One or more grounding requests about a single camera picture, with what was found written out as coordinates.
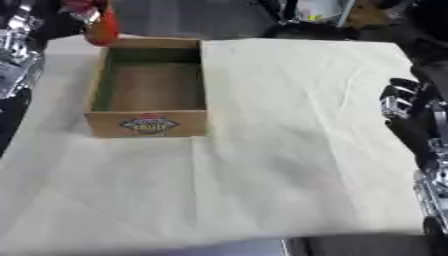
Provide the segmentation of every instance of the box label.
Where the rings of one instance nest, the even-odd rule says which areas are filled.
[[[179,125],[180,124],[157,114],[145,114],[138,118],[124,121],[120,124],[121,127],[125,127],[145,135],[162,135],[164,132]]]

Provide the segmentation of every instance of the white tablecloth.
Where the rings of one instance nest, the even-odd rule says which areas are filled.
[[[378,97],[398,47],[206,42],[210,137],[97,139],[82,116],[98,49],[53,42],[0,161],[0,252],[165,248],[420,232],[413,158]]]

